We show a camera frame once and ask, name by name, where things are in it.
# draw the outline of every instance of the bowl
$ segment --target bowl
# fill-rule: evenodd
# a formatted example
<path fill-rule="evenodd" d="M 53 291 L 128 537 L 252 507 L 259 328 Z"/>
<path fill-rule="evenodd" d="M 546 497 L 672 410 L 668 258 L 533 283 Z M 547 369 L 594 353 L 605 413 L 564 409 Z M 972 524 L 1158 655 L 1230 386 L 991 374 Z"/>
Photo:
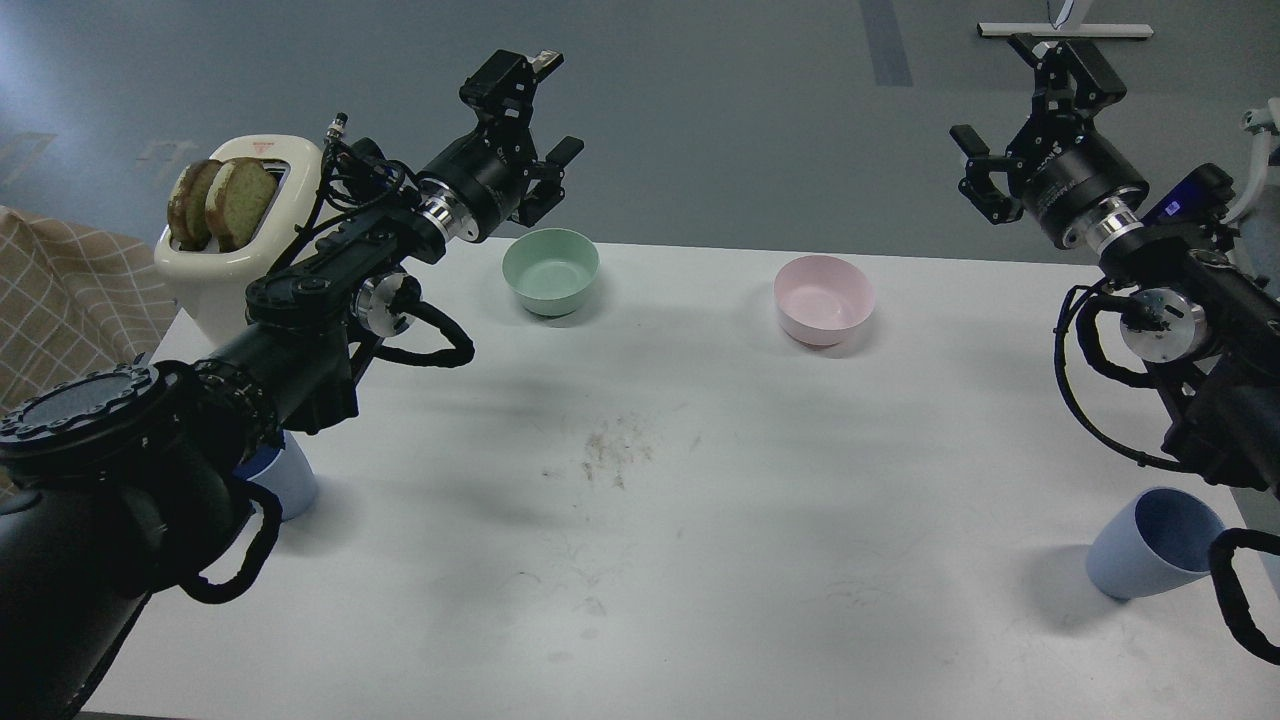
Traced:
<path fill-rule="evenodd" d="M 805 345 L 844 342 L 876 306 L 876 288 L 856 266 L 829 255 L 805 255 L 773 278 L 778 322 Z"/>
<path fill-rule="evenodd" d="M 599 268 L 595 245 L 563 228 L 526 233 L 502 258 L 502 275 L 520 304 L 547 318 L 581 307 Z"/>

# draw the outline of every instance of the blue cup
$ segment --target blue cup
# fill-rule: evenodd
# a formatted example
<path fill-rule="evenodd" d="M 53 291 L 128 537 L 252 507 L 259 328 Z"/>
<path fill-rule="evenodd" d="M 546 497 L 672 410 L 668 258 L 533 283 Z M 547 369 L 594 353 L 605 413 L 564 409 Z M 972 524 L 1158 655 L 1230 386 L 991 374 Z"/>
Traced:
<path fill-rule="evenodd" d="M 1196 496 L 1151 488 L 1098 533 L 1084 569 L 1117 600 L 1158 594 L 1208 575 L 1208 546 L 1224 529 Z"/>
<path fill-rule="evenodd" d="M 306 512 L 320 492 L 307 456 L 289 433 L 284 433 L 283 448 L 264 445 L 232 474 L 271 491 L 280 500 L 284 520 Z"/>

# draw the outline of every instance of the green bowl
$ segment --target green bowl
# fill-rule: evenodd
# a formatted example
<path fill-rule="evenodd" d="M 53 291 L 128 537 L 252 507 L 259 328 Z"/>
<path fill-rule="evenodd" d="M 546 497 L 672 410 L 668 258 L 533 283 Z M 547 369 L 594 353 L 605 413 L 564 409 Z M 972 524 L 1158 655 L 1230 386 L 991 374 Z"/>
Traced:
<path fill-rule="evenodd" d="M 562 228 L 526 233 L 507 249 L 502 277 L 525 310 L 557 318 L 586 302 L 600 255 L 586 236 Z"/>

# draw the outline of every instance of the cup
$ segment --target cup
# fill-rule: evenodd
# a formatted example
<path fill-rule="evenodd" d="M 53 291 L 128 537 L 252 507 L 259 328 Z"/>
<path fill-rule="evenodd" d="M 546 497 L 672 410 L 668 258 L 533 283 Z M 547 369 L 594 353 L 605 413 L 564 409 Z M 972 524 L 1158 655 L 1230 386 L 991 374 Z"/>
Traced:
<path fill-rule="evenodd" d="M 306 512 L 320 491 L 307 456 L 291 433 L 284 433 L 283 448 L 264 445 L 232 474 L 271 491 L 280 500 L 284 520 Z"/>
<path fill-rule="evenodd" d="M 1117 600 L 1162 593 L 1208 575 L 1208 546 L 1224 529 L 1196 496 L 1151 488 L 1102 528 L 1084 569 L 1100 591 Z"/>
<path fill-rule="evenodd" d="M 581 307 L 599 268 L 595 245 L 563 228 L 525 233 L 502 258 L 502 275 L 520 304 L 547 318 Z"/>

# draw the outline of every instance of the bread slice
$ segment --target bread slice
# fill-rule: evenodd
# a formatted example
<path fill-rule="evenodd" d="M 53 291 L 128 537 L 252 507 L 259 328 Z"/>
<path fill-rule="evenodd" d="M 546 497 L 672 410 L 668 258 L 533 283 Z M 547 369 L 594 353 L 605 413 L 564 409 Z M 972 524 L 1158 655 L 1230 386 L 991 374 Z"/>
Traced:
<path fill-rule="evenodd" d="M 218 238 L 218 250 L 230 252 L 248 245 L 274 196 L 275 176 L 257 158 L 223 163 L 205 197 L 205 222 Z"/>
<path fill-rule="evenodd" d="M 169 234 L 178 241 L 179 250 L 204 250 L 209 245 L 209 225 L 205 224 L 205 197 L 214 176 L 221 169 L 221 160 L 197 160 L 178 176 L 169 193 Z"/>

